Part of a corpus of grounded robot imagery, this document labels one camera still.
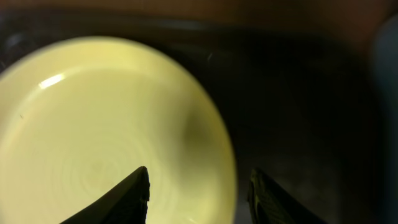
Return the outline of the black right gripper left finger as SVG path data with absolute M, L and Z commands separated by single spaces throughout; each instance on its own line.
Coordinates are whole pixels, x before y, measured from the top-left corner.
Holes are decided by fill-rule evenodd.
M 141 166 L 62 224 L 145 224 L 149 200 L 149 174 Z

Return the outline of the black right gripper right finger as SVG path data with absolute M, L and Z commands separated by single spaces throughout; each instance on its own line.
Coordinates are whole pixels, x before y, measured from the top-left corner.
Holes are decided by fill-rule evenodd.
M 248 203 L 253 224 L 325 224 L 258 168 L 251 171 Z

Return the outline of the yellow plate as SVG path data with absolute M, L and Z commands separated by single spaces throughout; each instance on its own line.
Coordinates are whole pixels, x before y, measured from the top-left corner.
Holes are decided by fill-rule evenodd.
M 1 222 L 60 223 L 138 167 L 147 223 L 232 223 L 233 148 L 179 63 L 144 44 L 83 37 L 1 73 Z

